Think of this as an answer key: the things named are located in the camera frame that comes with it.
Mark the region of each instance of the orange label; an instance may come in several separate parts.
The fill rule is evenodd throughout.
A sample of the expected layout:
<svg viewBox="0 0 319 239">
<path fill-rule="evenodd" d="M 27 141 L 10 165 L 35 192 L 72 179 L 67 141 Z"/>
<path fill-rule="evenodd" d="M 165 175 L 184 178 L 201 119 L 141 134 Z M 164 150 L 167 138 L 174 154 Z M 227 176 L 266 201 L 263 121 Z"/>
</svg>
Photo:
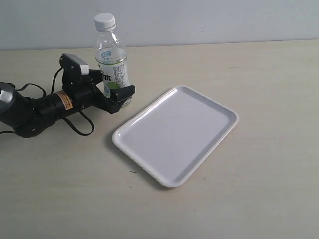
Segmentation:
<svg viewBox="0 0 319 239">
<path fill-rule="evenodd" d="M 73 108 L 72 101 L 70 97 L 64 91 L 58 91 L 56 94 L 60 97 L 62 103 L 66 110 Z"/>
</svg>

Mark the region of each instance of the white bottle cap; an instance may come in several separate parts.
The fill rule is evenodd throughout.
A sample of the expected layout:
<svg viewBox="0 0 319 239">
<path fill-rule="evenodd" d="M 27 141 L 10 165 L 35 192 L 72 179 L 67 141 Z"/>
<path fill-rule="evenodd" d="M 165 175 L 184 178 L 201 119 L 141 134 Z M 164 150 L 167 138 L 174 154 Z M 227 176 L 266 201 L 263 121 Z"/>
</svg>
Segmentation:
<svg viewBox="0 0 319 239">
<path fill-rule="evenodd" d="M 94 17 L 95 28 L 99 32 L 112 31 L 115 25 L 114 16 L 110 13 L 100 13 Z"/>
</svg>

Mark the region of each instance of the tray rim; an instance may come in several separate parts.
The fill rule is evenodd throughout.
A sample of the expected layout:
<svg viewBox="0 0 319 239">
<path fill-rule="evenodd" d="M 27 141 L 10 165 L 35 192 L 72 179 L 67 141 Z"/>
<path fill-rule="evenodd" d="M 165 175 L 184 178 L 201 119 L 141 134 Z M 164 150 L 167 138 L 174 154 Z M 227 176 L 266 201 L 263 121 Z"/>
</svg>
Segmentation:
<svg viewBox="0 0 319 239">
<path fill-rule="evenodd" d="M 171 92 L 173 92 L 175 89 L 178 90 L 178 88 L 188 88 L 189 90 L 201 95 L 202 97 L 214 102 L 215 104 L 218 104 L 220 106 L 222 106 L 223 108 L 227 109 L 228 111 L 232 112 L 235 117 L 236 120 L 234 121 L 234 123 L 227 129 L 227 131 L 218 139 L 218 141 L 203 155 L 203 157 L 198 161 L 198 163 L 191 168 L 191 170 L 188 171 L 188 173 L 178 182 L 176 183 L 171 183 L 171 182 L 167 182 L 166 180 L 158 177 L 157 175 L 155 175 L 152 170 L 150 170 L 149 168 L 146 167 L 146 165 L 142 164 L 140 162 L 140 160 L 138 158 L 135 158 L 131 155 L 131 153 L 129 152 L 129 150 L 127 150 L 127 147 L 122 146 L 122 144 L 117 142 L 117 135 L 118 132 L 121 131 L 122 129 L 129 127 L 129 125 L 134 122 L 136 119 L 138 119 L 140 116 L 142 116 L 145 112 L 147 112 L 150 108 L 152 108 L 154 105 L 156 105 L 162 98 L 164 98 L 165 96 L 169 95 Z M 129 157 L 134 163 L 136 163 L 139 167 L 141 167 L 144 171 L 146 171 L 149 175 L 151 175 L 155 180 L 157 180 L 160 184 L 162 184 L 165 187 L 168 188 L 175 188 L 178 186 L 181 186 L 183 183 L 186 182 L 186 180 L 195 172 L 195 170 L 206 160 L 206 158 L 215 150 L 215 148 L 222 142 L 222 140 L 231 132 L 231 130 L 238 124 L 239 122 L 239 115 L 232 110 L 231 108 L 213 100 L 212 98 L 202 94 L 201 92 L 196 91 L 195 89 L 186 86 L 186 85 L 177 85 L 175 87 L 172 87 L 171 89 L 169 89 L 168 91 L 166 91 L 164 94 L 162 94 L 161 96 L 159 96 L 156 100 L 154 100 L 153 102 L 151 102 L 148 106 L 146 106 L 144 109 L 142 109 L 140 112 L 138 112 L 137 114 L 135 114 L 133 117 L 131 117 L 129 120 L 127 120 L 123 125 L 121 125 L 119 128 L 117 128 L 113 135 L 112 135 L 112 142 L 113 144 L 120 150 L 122 151 L 127 157 Z"/>
</svg>

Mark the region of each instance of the robotic arm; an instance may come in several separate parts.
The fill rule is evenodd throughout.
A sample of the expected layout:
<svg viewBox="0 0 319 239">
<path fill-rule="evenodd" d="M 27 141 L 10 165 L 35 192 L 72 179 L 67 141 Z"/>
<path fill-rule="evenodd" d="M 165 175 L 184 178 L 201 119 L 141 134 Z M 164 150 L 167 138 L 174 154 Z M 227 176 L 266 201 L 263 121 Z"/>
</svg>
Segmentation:
<svg viewBox="0 0 319 239">
<path fill-rule="evenodd" d="M 64 120 L 76 133 L 82 136 L 94 131 L 92 121 L 82 112 L 83 109 L 95 106 L 111 114 L 120 110 L 123 103 L 135 92 L 134 86 L 111 90 L 106 98 L 97 88 L 102 81 L 100 70 L 91 70 L 87 63 L 72 54 L 62 54 L 61 68 L 56 72 L 50 95 L 33 83 L 16 89 L 12 83 L 0 82 L 0 121 L 12 127 L 16 133 L 30 138 L 41 134 L 45 129 Z M 63 69 L 62 90 L 54 93 L 55 77 Z M 29 85 L 38 86 L 43 90 L 43 97 L 33 99 L 20 94 Z M 66 117 L 79 112 L 92 126 L 90 133 L 81 133 Z"/>
</svg>

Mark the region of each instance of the wooden table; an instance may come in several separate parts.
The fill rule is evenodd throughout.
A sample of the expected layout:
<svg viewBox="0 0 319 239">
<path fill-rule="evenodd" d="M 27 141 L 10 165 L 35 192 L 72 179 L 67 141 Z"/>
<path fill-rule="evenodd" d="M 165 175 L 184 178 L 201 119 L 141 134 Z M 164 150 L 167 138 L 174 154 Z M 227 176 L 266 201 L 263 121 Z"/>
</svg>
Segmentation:
<svg viewBox="0 0 319 239">
<path fill-rule="evenodd" d="M 97 67 L 92 49 L 4 51 L 1 81 L 49 90 L 63 52 Z M 319 40 L 134 47 L 128 56 L 136 94 L 114 115 L 85 110 L 93 135 L 63 121 L 36 138 L 0 135 L 0 238 L 319 237 Z M 183 186 L 165 189 L 111 135 L 181 84 L 240 122 Z M 71 119 L 89 130 L 80 115 Z"/>
</svg>

